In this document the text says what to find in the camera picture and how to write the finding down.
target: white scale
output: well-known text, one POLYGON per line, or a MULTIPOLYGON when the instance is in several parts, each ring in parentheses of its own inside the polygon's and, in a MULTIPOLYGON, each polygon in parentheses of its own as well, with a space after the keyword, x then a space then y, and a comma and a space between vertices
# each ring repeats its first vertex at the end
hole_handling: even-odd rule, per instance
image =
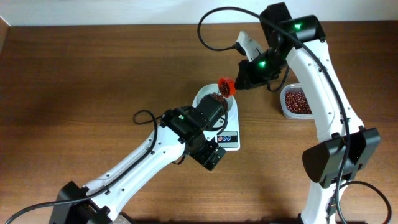
MULTIPOLYGON (((193 99, 192 106, 196 107, 204 96, 212 93, 221 94, 217 84, 209 84, 200 89, 195 99, 193 99)), ((225 130, 217 136, 216 134, 218 131, 204 131, 203 134, 209 141, 215 137, 218 145, 223 147, 226 151, 237 151, 241 147, 238 105, 233 96, 226 98, 226 101, 228 103, 228 125, 225 130)), ((214 128, 219 128, 222 125, 224 125, 224 121, 219 119, 214 125, 214 128)))

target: beans in container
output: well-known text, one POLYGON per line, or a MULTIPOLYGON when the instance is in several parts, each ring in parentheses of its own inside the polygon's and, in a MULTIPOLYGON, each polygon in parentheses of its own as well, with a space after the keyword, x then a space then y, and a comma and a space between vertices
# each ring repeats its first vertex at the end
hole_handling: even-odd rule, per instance
POLYGON ((231 93, 231 90, 229 89, 229 85, 227 82, 223 82, 221 83, 221 85, 219 86, 219 91, 220 93, 225 96, 225 97, 229 97, 229 94, 231 93))
POLYGON ((285 93, 286 108, 295 114, 312 114, 307 98, 302 92, 285 93))

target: red beans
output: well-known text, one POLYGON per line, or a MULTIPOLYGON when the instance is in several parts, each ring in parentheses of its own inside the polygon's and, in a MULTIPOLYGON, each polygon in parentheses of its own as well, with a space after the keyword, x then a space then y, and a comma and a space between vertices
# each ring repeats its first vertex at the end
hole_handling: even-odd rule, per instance
POLYGON ((231 93, 231 90, 229 89, 229 85, 227 82, 223 82, 221 83, 220 87, 218 88, 218 90, 220 91, 220 93, 225 96, 228 97, 229 94, 231 93))
POLYGON ((217 94, 217 93, 212 93, 209 95, 211 95, 213 98, 218 100, 223 105, 225 111, 228 110, 228 102, 226 101, 226 99, 223 96, 221 96, 220 94, 217 94))
POLYGON ((301 92, 286 92, 285 102, 287 109, 296 114, 312 114, 310 105, 301 92))

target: green led light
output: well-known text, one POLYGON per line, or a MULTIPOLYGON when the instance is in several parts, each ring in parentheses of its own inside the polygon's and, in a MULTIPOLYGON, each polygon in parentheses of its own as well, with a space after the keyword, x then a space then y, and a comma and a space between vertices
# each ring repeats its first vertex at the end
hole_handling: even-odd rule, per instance
POLYGON ((302 24, 294 24, 294 28, 297 29, 297 30, 299 30, 299 29, 301 29, 301 25, 302 25, 302 24))
POLYGON ((261 68, 264 68, 264 67, 266 66, 266 62, 265 62, 265 61, 260 62, 260 63, 259 63, 259 66, 260 66, 261 68))

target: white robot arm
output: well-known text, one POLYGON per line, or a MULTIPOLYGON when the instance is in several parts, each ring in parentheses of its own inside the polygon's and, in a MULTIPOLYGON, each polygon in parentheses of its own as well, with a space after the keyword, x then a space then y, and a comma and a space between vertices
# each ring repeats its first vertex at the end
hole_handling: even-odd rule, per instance
MULTIPOLYGON (((124 158, 118 165, 111 170, 92 180, 85 185, 89 188, 87 195, 91 195, 104 186, 112 182, 117 176, 121 175, 129 166, 140 158, 154 139, 154 132, 130 155, 124 158)), ((99 208, 108 207, 108 217, 115 220, 122 208, 130 198, 148 182, 158 171, 177 160, 183 155, 185 143, 178 141, 179 136, 168 127, 159 127, 157 143, 144 160, 138 163, 128 175, 124 176, 115 185, 110 187, 107 192, 91 199, 99 208)))
MULTIPOLYGON (((252 55, 258 54, 255 47, 258 43, 241 32, 237 39, 237 50, 247 55, 248 59, 239 63, 239 74, 234 86, 237 90, 242 90, 264 85, 275 79, 286 64, 294 71, 311 107, 320 142, 303 153, 303 164, 311 183, 307 204, 300 214, 300 220, 304 224, 333 224, 336 212, 335 180, 341 169, 345 153, 344 136, 347 135, 336 95, 340 96, 348 119, 349 136, 353 140, 350 144, 353 150, 348 154, 347 162, 343 164, 342 183, 346 182, 345 180, 353 180, 357 171, 364 168, 376 150, 380 136, 375 128, 365 130, 363 122, 349 104, 331 64, 325 34, 317 18, 307 16, 291 19, 284 3, 269 6, 261 16, 279 23, 283 30, 294 34, 303 42, 321 61, 330 80, 307 49, 284 39, 279 32, 261 20, 269 49, 252 58, 252 55)), ((344 189, 345 187, 340 189, 339 200, 344 189)))

